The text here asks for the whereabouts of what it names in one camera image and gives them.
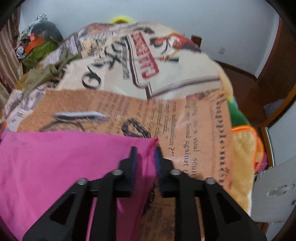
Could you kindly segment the pink pants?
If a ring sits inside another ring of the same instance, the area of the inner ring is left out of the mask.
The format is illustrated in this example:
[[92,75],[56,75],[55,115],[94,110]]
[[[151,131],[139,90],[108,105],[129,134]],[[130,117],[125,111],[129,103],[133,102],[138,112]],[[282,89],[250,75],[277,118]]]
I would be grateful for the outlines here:
[[21,240],[25,232],[80,178],[95,180],[137,148],[132,197],[119,199],[116,236],[137,240],[139,221],[155,182],[156,138],[78,131],[6,132],[1,135],[1,218]]

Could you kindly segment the grey plastic chair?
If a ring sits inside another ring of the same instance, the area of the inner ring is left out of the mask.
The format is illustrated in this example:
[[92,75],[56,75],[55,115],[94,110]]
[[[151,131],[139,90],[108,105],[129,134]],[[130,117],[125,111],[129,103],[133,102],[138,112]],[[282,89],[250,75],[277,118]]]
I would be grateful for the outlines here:
[[260,173],[252,192],[251,218],[284,222],[295,206],[295,157]]

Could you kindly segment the yellow fleece blanket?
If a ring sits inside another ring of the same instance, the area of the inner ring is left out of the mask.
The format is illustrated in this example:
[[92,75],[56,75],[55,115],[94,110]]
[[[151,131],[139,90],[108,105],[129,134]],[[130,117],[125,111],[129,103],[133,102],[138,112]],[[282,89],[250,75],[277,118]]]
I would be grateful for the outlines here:
[[260,92],[254,77],[223,67],[221,79],[232,122],[233,176],[230,195],[251,214],[255,173],[263,162],[264,148],[258,133],[265,120]]

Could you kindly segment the olive green garment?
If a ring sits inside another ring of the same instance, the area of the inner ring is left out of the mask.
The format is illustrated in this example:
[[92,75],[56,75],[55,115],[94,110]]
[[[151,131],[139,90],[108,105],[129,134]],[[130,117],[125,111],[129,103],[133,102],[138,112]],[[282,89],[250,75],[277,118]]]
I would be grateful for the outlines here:
[[48,65],[42,69],[31,69],[25,80],[22,97],[28,97],[30,93],[42,84],[51,80],[60,80],[63,77],[64,67],[74,60],[81,59],[82,55],[72,54],[69,51],[64,51],[60,54],[60,59],[54,64]]

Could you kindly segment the newspaper print bed cover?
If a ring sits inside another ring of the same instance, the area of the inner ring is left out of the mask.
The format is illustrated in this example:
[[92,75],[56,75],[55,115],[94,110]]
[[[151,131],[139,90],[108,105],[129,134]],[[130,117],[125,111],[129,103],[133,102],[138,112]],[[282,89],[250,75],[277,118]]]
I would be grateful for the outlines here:
[[92,24],[71,37],[82,58],[56,88],[34,89],[4,109],[6,132],[78,131],[158,139],[193,178],[232,186],[231,120],[222,68],[190,39],[160,24]]

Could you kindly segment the striped satin curtain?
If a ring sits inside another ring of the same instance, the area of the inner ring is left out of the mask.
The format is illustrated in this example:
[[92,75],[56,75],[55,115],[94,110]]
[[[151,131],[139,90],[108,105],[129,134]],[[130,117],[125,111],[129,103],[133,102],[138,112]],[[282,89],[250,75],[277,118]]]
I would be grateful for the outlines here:
[[1,30],[1,84],[10,94],[23,75],[22,64],[15,52],[21,16],[19,6]]

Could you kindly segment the green patterned storage box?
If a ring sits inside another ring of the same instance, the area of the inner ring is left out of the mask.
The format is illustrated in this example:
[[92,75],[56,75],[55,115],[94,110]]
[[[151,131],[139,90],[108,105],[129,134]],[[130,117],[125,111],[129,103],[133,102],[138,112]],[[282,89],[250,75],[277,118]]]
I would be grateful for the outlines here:
[[58,48],[58,44],[53,40],[46,40],[36,48],[32,49],[30,53],[22,60],[24,73],[35,68],[37,64],[44,59],[49,53]]

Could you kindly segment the orange box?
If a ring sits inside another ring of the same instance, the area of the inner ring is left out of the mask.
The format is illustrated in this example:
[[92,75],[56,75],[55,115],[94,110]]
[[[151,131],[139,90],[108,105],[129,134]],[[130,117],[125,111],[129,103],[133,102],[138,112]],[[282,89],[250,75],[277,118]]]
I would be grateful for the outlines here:
[[37,46],[41,45],[44,41],[44,38],[37,38],[36,40],[30,42],[27,47],[25,48],[25,54],[29,54],[32,49],[36,48]]

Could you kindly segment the grey plush toy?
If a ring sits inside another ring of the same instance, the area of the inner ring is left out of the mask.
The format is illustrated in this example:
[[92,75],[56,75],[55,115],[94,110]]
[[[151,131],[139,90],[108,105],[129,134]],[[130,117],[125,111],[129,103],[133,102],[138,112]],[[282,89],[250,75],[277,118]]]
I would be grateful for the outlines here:
[[43,38],[44,40],[51,39],[56,43],[63,41],[63,37],[56,25],[49,21],[34,25],[31,33],[34,33],[37,38]]

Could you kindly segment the yellow foam headboard tube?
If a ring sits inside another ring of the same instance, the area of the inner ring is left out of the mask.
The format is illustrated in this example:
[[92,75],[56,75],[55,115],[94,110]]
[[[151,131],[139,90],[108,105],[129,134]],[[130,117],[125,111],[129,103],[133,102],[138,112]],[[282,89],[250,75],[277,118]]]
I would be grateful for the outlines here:
[[133,23],[133,19],[127,16],[116,16],[110,20],[111,24]]

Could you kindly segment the white wall socket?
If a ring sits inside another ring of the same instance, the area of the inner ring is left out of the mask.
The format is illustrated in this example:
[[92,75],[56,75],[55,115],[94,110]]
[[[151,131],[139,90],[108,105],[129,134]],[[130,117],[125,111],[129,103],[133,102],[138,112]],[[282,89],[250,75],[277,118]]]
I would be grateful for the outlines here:
[[224,51],[225,51],[225,48],[220,47],[218,53],[219,53],[219,54],[224,54]]

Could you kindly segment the wooden bed post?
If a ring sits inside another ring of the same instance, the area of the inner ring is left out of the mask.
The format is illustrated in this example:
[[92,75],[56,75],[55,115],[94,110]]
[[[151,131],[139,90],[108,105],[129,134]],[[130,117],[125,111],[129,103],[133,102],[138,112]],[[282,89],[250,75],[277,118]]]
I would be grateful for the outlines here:
[[202,38],[199,36],[192,35],[191,41],[193,41],[198,47],[201,47]]

